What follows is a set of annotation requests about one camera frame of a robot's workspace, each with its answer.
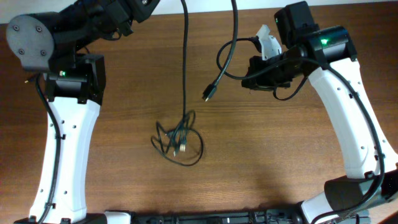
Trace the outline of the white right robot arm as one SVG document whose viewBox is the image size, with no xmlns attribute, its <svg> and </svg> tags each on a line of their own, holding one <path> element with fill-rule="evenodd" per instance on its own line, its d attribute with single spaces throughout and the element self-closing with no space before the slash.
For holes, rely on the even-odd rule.
<svg viewBox="0 0 398 224">
<path fill-rule="evenodd" d="M 305 1 L 274 16 L 280 40 L 263 26 L 260 56 L 250 59 L 241 84 L 276 92 L 302 76 L 321 98 L 341 147 L 345 175 L 300 202 L 293 223 L 360 222 L 359 214 L 397 199 L 397 153 L 386 140 L 363 86 L 357 52 L 341 26 L 319 28 Z"/>
</svg>

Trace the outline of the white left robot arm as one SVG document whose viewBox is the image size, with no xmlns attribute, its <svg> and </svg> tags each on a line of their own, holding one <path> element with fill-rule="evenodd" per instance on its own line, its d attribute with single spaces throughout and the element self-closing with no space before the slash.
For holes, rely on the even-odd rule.
<svg viewBox="0 0 398 224">
<path fill-rule="evenodd" d="M 23 223 L 132 223 L 129 211 L 88 213 L 90 141 L 106 87 L 104 57 L 82 49 L 132 33 L 158 1 L 77 1 L 60 12 L 22 14 L 6 29 L 9 48 L 34 83 L 48 116 L 39 189 Z"/>
</svg>

